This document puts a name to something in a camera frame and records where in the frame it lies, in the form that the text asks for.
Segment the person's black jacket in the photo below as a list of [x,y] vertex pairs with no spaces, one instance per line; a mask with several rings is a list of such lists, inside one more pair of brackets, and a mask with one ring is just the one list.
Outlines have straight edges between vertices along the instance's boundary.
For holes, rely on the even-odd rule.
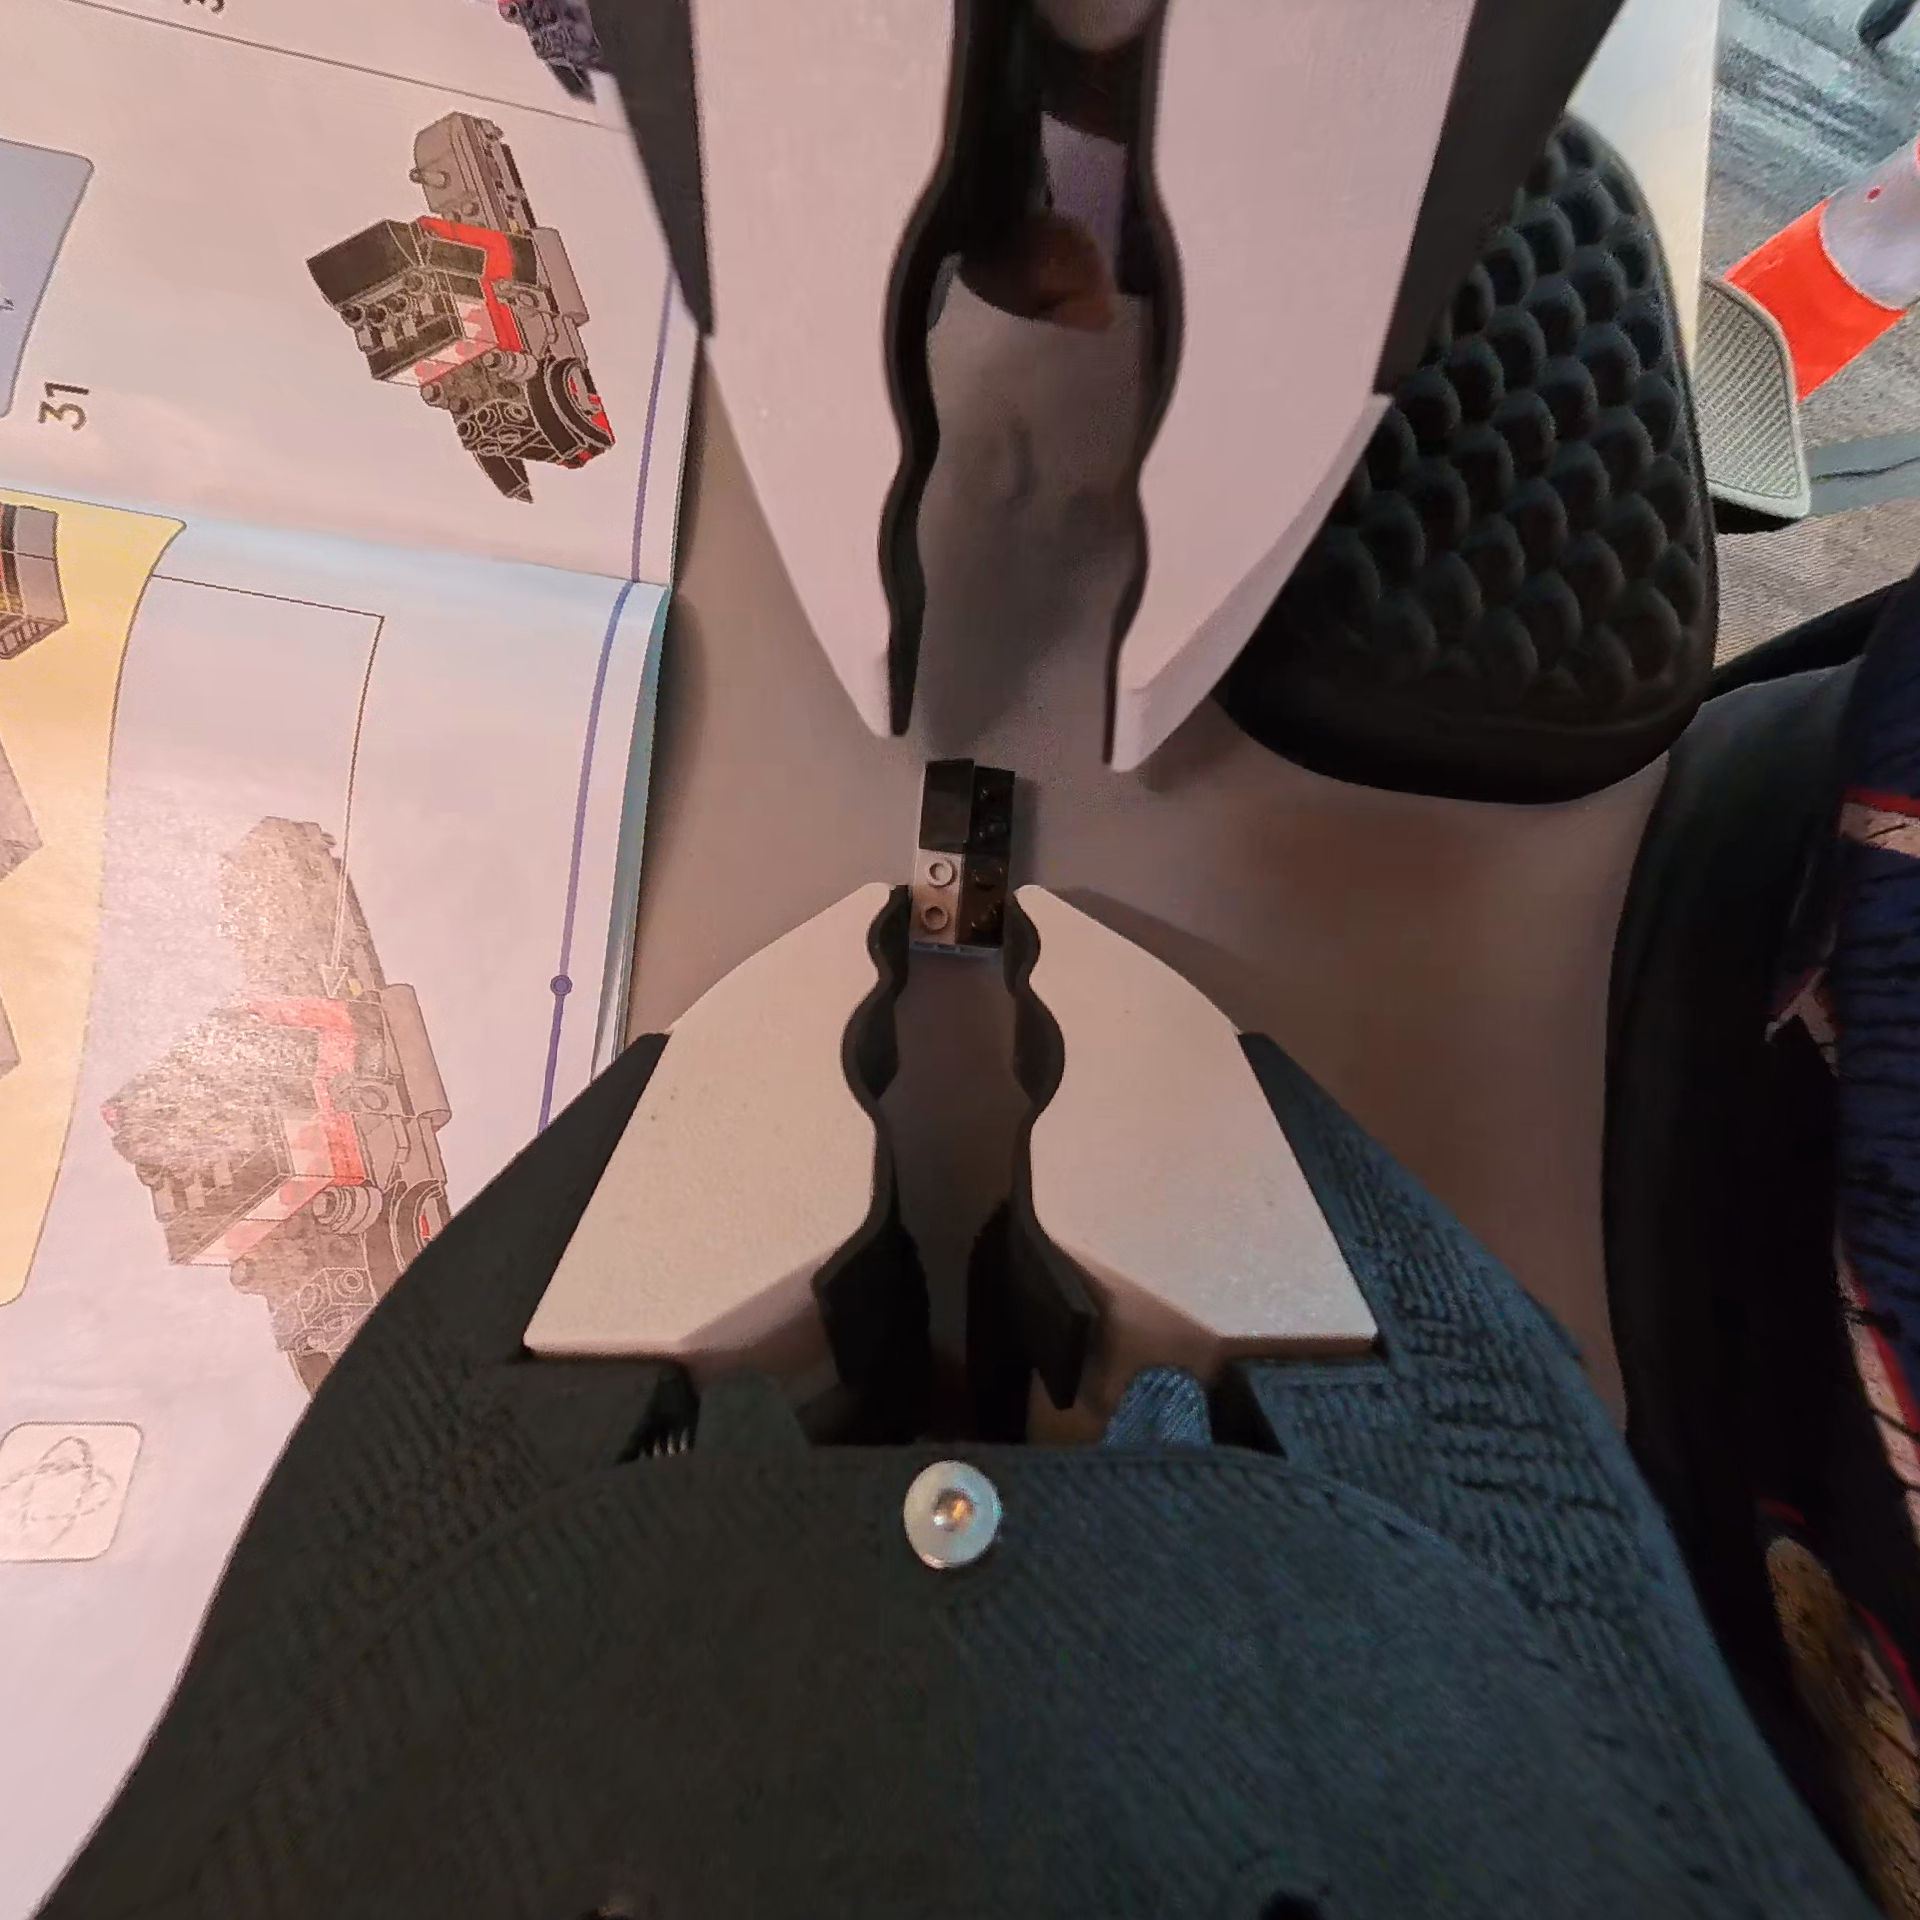
[[1809,938],[1859,662],[1916,577],[1716,674],[1671,752],[1617,938],[1602,1244],[1626,1432],[1735,1666],[1780,1657],[1761,1527],[1769,1229],[1791,1142],[1769,1023]]

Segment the black bumpy cushion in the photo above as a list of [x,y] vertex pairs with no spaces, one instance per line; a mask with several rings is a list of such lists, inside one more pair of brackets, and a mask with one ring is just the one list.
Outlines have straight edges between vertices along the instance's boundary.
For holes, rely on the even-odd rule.
[[1217,704],[1342,782],[1579,800],[1685,732],[1714,616],[1665,241],[1626,158],[1565,113]]

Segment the toy brick instruction booklet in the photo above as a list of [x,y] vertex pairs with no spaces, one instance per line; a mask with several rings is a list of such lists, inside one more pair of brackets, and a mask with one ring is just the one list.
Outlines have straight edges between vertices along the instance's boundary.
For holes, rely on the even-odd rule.
[[690,359],[507,5],[5,5],[5,1914],[615,1048]]

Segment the grey desk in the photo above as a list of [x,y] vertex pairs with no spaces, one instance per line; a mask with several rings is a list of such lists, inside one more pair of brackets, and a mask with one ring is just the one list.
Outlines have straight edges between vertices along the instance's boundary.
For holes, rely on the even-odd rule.
[[1563,806],[1423,800],[1308,772],[1203,704],[1143,767],[1111,770],[1139,332],[948,297],[929,342],[942,445],[900,738],[866,732],[821,655],[699,373],[628,1032],[667,1029],[857,884],[900,879],[925,760],[1014,770],[1018,877],[1283,1045],[1563,1322],[1622,1420],[1601,1247],[1605,1007],[1665,764]]

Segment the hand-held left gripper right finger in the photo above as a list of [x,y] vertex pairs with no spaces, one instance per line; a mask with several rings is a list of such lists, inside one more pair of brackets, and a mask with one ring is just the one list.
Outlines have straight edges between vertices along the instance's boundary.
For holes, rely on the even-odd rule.
[[1009,903],[1004,961],[1023,1092],[1005,1260],[1042,1404],[1369,1354],[1375,1317],[1235,1020],[1038,884]]

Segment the orange and white traffic cone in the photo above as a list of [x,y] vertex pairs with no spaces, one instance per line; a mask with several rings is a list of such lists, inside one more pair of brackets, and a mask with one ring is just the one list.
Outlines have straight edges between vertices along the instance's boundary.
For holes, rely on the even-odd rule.
[[1725,280],[1778,325],[1806,400],[1918,303],[1918,137],[1830,191]]

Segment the white panel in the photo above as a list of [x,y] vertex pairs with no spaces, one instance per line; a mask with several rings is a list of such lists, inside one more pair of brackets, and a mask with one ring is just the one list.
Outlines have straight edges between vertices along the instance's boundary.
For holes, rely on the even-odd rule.
[[1622,1],[1570,110],[1628,162],[1694,325],[1709,196],[1721,1]]

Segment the grey and black toy brick assembly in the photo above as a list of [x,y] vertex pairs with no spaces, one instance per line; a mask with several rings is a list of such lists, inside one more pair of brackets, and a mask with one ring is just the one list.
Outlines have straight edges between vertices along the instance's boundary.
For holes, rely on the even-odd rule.
[[923,765],[909,942],[922,950],[997,953],[1004,942],[1018,777],[974,759]]

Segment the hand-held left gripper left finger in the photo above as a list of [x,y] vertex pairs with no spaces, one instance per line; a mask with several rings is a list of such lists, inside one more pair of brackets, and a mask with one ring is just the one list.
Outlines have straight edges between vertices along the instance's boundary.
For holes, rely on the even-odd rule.
[[797,1404],[922,1409],[929,1284],[881,1100],[909,895],[866,881],[669,1026],[526,1348],[733,1368]]

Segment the grey mesh panel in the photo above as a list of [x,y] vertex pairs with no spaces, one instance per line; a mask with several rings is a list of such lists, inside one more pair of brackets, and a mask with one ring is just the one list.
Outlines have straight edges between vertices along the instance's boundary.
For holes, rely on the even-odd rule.
[[1812,477],[1787,335],[1725,278],[1701,280],[1692,382],[1716,532],[1769,532],[1810,517]]

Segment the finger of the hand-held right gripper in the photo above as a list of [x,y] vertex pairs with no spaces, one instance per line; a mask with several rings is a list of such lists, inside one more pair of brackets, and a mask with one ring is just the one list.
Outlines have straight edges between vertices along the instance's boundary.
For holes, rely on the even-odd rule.
[[1385,401],[1401,290],[1470,1],[1173,1],[1146,138],[1179,268],[1139,500],[1143,586],[1111,671],[1113,767],[1222,678]]
[[900,734],[889,297],[943,148],[954,9],[694,1],[690,36],[710,373],[812,634],[859,720]]

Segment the person's blue printed shirt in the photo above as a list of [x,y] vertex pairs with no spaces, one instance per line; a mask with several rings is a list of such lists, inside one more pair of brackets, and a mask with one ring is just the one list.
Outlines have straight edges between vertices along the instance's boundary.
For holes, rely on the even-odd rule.
[[1791,1121],[1767,1249],[1761,1527],[1794,1690],[1883,1914],[1918,1911],[1918,613],[1841,726],[1830,840],[1767,1032]]

